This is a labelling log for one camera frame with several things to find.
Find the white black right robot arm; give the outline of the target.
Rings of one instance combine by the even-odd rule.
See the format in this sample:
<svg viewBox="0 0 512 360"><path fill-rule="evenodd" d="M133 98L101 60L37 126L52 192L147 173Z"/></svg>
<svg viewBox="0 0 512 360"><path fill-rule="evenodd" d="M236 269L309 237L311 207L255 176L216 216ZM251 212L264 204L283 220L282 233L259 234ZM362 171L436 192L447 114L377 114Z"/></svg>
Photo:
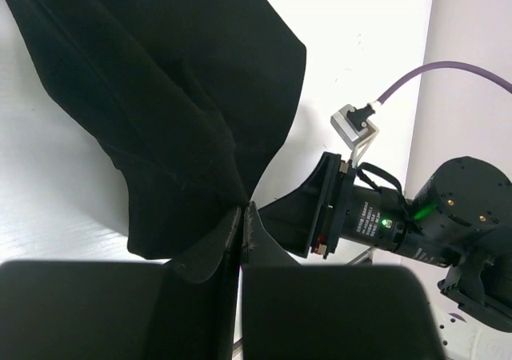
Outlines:
<svg viewBox="0 0 512 360"><path fill-rule="evenodd" d="M381 168L325 153L299 188L264 206L262 224L299 257L335 252L342 239L446 269L437 287L472 323L442 316L452 359L511 356L511 183L472 157L440 165L408 199Z"/></svg>

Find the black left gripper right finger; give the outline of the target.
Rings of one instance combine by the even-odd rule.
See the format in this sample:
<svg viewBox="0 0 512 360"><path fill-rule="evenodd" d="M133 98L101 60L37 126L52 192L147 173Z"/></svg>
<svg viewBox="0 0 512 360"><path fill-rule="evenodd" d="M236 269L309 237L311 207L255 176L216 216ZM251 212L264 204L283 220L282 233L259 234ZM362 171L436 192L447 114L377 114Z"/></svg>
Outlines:
<svg viewBox="0 0 512 360"><path fill-rule="evenodd" d="M443 359L415 275L402 266L296 262L245 210L242 244L245 359Z"/></svg>

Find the black skirt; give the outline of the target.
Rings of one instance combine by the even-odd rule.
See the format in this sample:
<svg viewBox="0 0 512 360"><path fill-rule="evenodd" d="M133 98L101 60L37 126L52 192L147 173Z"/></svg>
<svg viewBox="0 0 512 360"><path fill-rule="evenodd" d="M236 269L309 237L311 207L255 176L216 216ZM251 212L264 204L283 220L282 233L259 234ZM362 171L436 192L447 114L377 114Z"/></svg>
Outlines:
<svg viewBox="0 0 512 360"><path fill-rule="evenodd" d="M173 258L248 203L306 47L267 0L6 0L48 95L129 193L129 252Z"/></svg>

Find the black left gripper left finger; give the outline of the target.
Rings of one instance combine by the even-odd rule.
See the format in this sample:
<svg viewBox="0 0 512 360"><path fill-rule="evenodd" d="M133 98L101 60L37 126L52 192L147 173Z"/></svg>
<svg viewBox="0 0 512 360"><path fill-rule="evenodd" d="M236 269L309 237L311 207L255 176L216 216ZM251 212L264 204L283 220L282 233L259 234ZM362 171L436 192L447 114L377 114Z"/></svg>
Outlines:
<svg viewBox="0 0 512 360"><path fill-rule="evenodd" d="M1 266L4 359L228 359L242 210L175 259Z"/></svg>

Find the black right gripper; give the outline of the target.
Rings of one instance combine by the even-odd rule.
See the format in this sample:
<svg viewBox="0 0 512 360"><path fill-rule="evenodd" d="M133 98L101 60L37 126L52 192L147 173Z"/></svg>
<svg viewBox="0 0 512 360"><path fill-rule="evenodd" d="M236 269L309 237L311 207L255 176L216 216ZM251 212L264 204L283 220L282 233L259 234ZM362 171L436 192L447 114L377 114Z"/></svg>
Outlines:
<svg viewBox="0 0 512 360"><path fill-rule="evenodd" d="M325 152L303 184L261 208L259 216L284 250L327 258L340 239L398 252L407 232L407 207L396 177Z"/></svg>

